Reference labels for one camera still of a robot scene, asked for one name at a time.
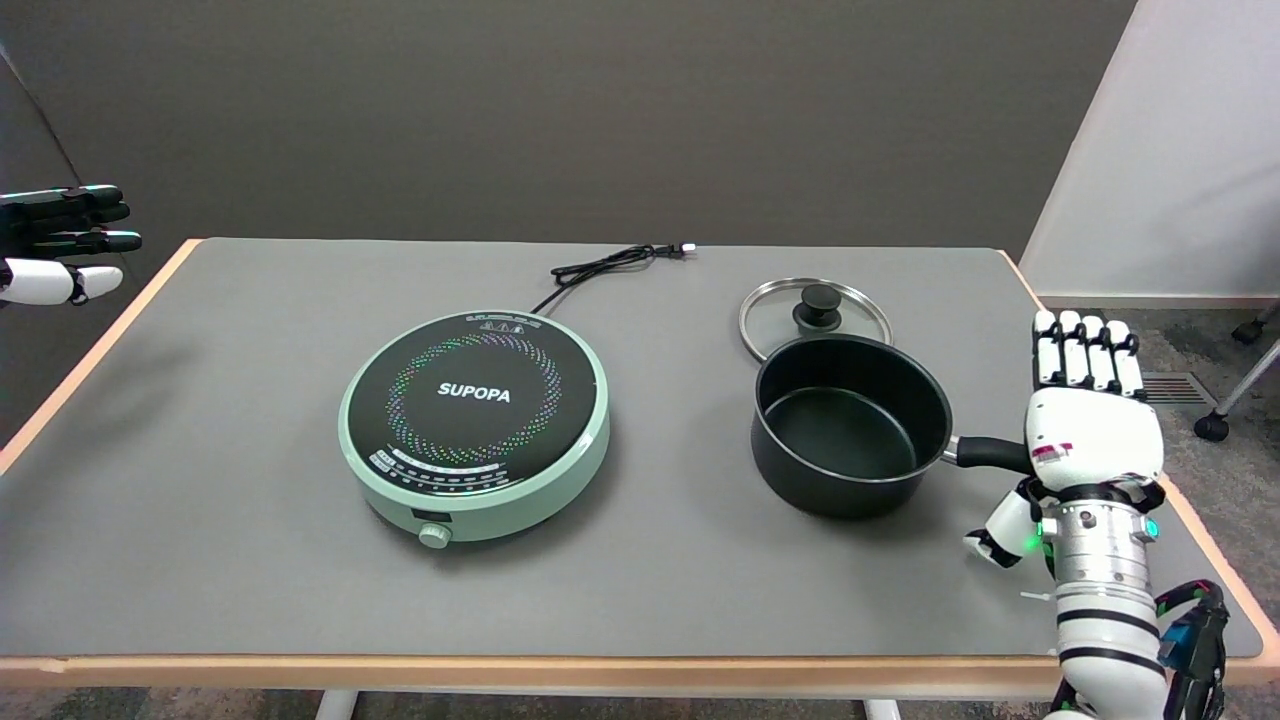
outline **white wall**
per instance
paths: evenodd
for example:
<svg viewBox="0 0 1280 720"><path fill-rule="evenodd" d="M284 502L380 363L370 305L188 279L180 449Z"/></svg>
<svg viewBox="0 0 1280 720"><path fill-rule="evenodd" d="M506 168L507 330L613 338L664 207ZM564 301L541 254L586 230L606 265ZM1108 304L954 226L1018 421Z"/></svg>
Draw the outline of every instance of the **white wall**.
<svg viewBox="0 0 1280 720"><path fill-rule="evenodd" d="M1020 268L1042 296L1280 295L1280 1L1138 3Z"/></svg>

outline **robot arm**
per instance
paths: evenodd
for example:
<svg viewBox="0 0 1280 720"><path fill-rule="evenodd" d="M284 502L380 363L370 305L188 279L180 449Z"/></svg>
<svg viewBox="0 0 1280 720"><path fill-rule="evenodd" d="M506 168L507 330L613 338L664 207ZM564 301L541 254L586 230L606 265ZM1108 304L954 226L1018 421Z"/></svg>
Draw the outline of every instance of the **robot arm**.
<svg viewBox="0 0 1280 720"><path fill-rule="evenodd" d="M138 233L102 229L129 215L123 200L109 184L0 195L0 301L83 305L119 287L119 268L59 259L141 247Z"/></svg>
<svg viewBox="0 0 1280 720"><path fill-rule="evenodd" d="M1036 315L1025 416L1033 475L965 537L972 552L1005 568L1039 550L1055 577L1062 684L1046 720L1221 712L1221 591L1197 580L1151 594L1146 548L1160 529L1147 512L1165 498L1164 437L1142 402L1137 352L1124 323ZM1161 635L1157 618L1192 600L1197 607Z"/></svg>

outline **chair wheel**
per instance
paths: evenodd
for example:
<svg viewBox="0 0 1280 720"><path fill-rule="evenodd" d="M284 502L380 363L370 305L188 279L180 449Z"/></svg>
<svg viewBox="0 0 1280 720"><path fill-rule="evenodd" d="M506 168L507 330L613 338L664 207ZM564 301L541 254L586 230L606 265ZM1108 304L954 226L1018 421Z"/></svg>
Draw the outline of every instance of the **chair wheel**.
<svg viewBox="0 0 1280 720"><path fill-rule="evenodd" d="M1231 337L1244 345L1253 345L1260 337L1262 337L1262 325L1263 323L1257 320L1240 323L1234 331L1231 331Z"/></svg>
<svg viewBox="0 0 1280 720"><path fill-rule="evenodd" d="M1231 432L1231 428L1226 424L1225 415L1210 413L1196 420L1196 434L1210 442L1222 442L1226 439L1229 432Z"/></svg>

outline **green induction cooktop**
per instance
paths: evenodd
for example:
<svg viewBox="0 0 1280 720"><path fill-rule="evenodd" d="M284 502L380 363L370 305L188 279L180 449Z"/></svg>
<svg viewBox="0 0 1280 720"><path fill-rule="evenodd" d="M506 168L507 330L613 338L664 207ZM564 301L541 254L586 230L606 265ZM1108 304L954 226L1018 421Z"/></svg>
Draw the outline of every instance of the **green induction cooktop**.
<svg viewBox="0 0 1280 720"><path fill-rule="evenodd" d="M339 414L369 505L422 544L517 533L568 505L604 460L609 393L591 348L539 315L449 315L365 363Z"/></svg>

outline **cooktop control knob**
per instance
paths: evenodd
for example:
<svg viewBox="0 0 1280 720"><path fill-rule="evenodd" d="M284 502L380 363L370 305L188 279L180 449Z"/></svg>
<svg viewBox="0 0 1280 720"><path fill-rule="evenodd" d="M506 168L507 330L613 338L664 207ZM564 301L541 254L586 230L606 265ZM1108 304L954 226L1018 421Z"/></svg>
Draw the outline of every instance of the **cooktop control knob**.
<svg viewBox="0 0 1280 720"><path fill-rule="evenodd" d="M451 539L453 539L453 530L435 523L428 523L417 532L417 542L431 550L442 550L449 544Z"/></svg>
<svg viewBox="0 0 1280 720"><path fill-rule="evenodd" d="M840 292L829 284L814 283L800 291L800 304L791 319L803 331L829 332L840 327Z"/></svg>

